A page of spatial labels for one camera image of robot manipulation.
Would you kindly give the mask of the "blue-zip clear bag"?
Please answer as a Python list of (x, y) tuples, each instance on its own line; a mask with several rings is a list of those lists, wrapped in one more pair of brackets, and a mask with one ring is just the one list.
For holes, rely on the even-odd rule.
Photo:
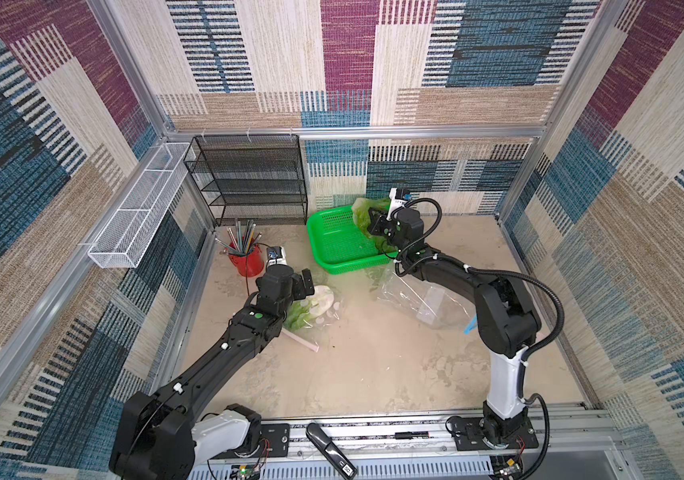
[(382, 276), (378, 300), (434, 330), (469, 335), (478, 328), (476, 308), (470, 300), (435, 283), (398, 277), (392, 270)]

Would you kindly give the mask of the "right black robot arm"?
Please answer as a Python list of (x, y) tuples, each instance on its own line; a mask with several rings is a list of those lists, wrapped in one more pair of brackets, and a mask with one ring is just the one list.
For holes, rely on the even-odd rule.
[[(505, 448), (525, 429), (528, 408), (538, 398), (524, 396), (530, 357), (553, 343), (565, 324), (564, 306), (555, 291), (529, 275), (481, 269), (427, 243), (440, 224), (442, 208), (431, 198), (394, 197), (386, 210), (368, 207), (368, 234), (381, 237), (397, 251), (395, 273), (437, 284), (471, 301), (480, 339), (491, 353), (492, 378), (483, 404), (480, 428), (491, 448)], [(539, 340), (542, 320), (527, 287), (541, 290), (552, 302), (556, 323)]]

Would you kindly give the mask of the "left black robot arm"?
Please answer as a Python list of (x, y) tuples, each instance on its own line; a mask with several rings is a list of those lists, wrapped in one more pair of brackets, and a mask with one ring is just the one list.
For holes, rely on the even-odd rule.
[(251, 359), (280, 335), (290, 306), (315, 293), (312, 273), (270, 265), (257, 290), (229, 320), (220, 339), (194, 364), (148, 395), (123, 407), (109, 461), (122, 479), (185, 479), (203, 443), (195, 421), (213, 397)]

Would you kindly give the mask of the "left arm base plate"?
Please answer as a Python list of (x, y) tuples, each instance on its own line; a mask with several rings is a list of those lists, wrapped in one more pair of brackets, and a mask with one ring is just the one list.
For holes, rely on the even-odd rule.
[(266, 455), (268, 458), (285, 458), (290, 446), (291, 425), (268, 423), (249, 428), (238, 453), (246, 458)]

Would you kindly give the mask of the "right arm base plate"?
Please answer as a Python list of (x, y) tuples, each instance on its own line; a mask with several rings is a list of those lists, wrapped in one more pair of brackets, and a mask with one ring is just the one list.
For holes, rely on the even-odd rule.
[(540, 441), (531, 421), (525, 416), (500, 420), (496, 417), (451, 416), (445, 429), (458, 451), (537, 449)]

